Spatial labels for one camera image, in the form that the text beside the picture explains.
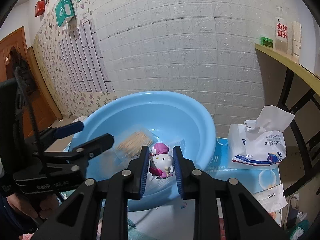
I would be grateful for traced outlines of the person's left hand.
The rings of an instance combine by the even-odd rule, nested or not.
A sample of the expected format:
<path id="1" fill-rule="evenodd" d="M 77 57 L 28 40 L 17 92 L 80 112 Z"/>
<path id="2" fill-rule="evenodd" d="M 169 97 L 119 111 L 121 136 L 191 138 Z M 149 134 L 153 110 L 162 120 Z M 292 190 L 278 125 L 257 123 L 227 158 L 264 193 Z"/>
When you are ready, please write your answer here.
<path id="1" fill-rule="evenodd" d="M 28 201 L 16 194 L 8 196 L 7 201 L 15 211 L 22 212 L 31 218 L 41 217 L 47 219 L 59 207 L 59 200 L 55 194 L 35 205 L 40 208 L 39 211 L 36 211 Z"/>

